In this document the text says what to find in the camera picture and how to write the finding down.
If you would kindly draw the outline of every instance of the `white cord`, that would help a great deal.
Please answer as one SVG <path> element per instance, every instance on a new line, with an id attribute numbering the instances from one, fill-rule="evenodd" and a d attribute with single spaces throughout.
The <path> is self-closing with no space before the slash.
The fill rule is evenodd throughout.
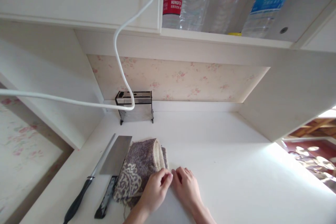
<path id="1" fill-rule="evenodd" d="M 122 29 L 125 28 L 129 23 L 133 22 L 137 17 L 139 17 L 145 9 L 153 2 L 153 0 L 149 0 L 149 2 L 143 6 L 132 18 L 127 20 L 125 23 L 123 23 L 114 33 L 113 36 L 113 48 L 115 51 L 115 56 L 117 58 L 117 63 L 121 72 L 122 79 L 124 80 L 124 83 L 131 95 L 131 100 L 132 100 L 132 106 L 131 107 L 123 107 L 123 106 L 116 106 L 116 105 L 108 105 L 108 104 L 100 104 L 100 103 L 89 103 L 89 102 L 84 102 L 84 101 L 77 101 L 77 100 L 72 100 L 72 99 L 67 99 L 59 96 L 52 96 L 49 94 L 43 94 L 43 93 L 34 93 L 34 92 L 25 92 L 25 91 L 17 91 L 17 90 L 9 90 L 9 89 L 0 89 L 0 95 L 4 96 L 28 96 L 28 97 L 34 97 L 34 98 L 42 98 L 42 99 L 48 99 L 48 100 L 54 100 L 54 101 L 59 101 L 59 102 L 64 102 L 64 103 L 70 103 L 74 105 L 80 105 L 80 106 L 88 106 L 88 107 L 101 107 L 101 108 L 108 108 L 108 109 L 117 109 L 117 110 L 133 110 L 135 107 L 135 102 L 134 102 L 134 96 L 131 88 L 129 87 L 129 84 L 127 83 L 123 67 L 120 62 L 118 50 L 117 50 L 117 38 Z"/>

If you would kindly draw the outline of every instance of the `kitchen knife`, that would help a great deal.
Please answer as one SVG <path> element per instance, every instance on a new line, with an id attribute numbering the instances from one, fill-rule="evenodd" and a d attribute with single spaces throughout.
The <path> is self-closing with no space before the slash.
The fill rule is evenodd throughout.
<path id="1" fill-rule="evenodd" d="M 103 219 L 106 215 L 107 207 L 113 195 L 114 187 L 128 152 L 131 139 L 131 136 L 118 136 L 101 168 L 100 174 L 112 174 L 112 177 L 107 186 L 103 201 L 94 215 L 95 219 Z"/>
<path id="2" fill-rule="evenodd" d="M 75 199 L 75 201 L 71 204 L 70 208 L 68 209 L 68 211 L 67 211 L 67 213 L 66 213 L 66 215 L 64 217 L 64 223 L 63 224 L 67 224 L 73 218 L 73 216 L 75 216 L 75 214 L 76 214 L 76 212 L 77 212 L 77 210 L 78 210 L 78 208 L 79 208 L 79 206 L 80 206 L 80 204 L 82 202 L 83 196 L 84 196 L 86 190 L 89 188 L 89 185 L 91 185 L 91 182 L 92 182 L 92 180 L 95 177 L 96 171 L 97 171 L 100 163 L 104 159 L 105 154 L 106 154 L 107 150 L 109 149 L 109 147 L 110 147 L 110 145 L 111 145 L 114 137 L 115 137 L 115 134 L 113 134 L 110 142 L 108 143 L 106 149 L 104 150 L 104 152 L 103 152 L 101 158 L 99 159 L 96 167 L 93 169 L 92 174 L 89 177 L 87 177 L 87 179 L 86 179 L 86 181 L 84 183 L 84 186 L 83 186 L 81 192 L 79 193 L 79 195 L 77 196 L 77 198 Z"/>

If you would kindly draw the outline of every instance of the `floral wallpaper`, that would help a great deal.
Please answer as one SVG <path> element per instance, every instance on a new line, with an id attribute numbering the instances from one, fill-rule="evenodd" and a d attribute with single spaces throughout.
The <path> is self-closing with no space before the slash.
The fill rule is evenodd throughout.
<path id="1" fill-rule="evenodd" d="M 113 56 L 88 55 L 105 100 L 126 91 Z M 134 91 L 152 91 L 153 100 L 243 102 L 268 67 L 207 64 L 120 57 Z"/>
<path id="2" fill-rule="evenodd" d="M 0 224 L 16 224 L 72 148 L 16 97 L 0 96 L 0 131 Z"/>

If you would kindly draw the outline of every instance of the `gray patterned towel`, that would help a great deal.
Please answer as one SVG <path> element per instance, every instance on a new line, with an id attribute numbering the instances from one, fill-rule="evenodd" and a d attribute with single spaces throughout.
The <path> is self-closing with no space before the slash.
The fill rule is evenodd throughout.
<path id="1" fill-rule="evenodd" d="M 168 168 L 167 152 L 156 138 L 133 142 L 114 189 L 114 200 L 133 208 L 139 201 L 149 176 L 162 168 Z"/>

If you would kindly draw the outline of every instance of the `black handle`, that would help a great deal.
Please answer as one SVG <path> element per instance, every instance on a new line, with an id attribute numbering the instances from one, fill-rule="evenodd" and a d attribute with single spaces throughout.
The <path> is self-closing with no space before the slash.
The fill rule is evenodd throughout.
<path id="1" fill-rule="evenodd" d="M 110 183 L 107 187 L 106 193 L 104 195 L 103 201 L 101 202 L 99 208 L 96 211 L 96 214 L 94 215 L 95 219 L 103 219 L 105 217 L 107 207 L 112 197 L 117 178 L 118 176 L 112 176 Z"/>
<path id="2" fill-rule="evenodd" d="M 79 205 L 82 202 L 83 196 L 86 192 L 86 190 L 89 188 L 89 185 L 91 184 L 92 180 L 94 177 L 88 177 L 87 180 L 84 183 L 84 186 L 81 190 L 81 192 L 79 193 L 79 195 L 77 196 L 77 198 L 75 199 L 75 201 L 71 204 L 69 210 L 67 211 L 65 217 L 64 217 L 64 223 L 63 224 L 67 224 L 72 218 L 73 216 L 75 216 Z"/>

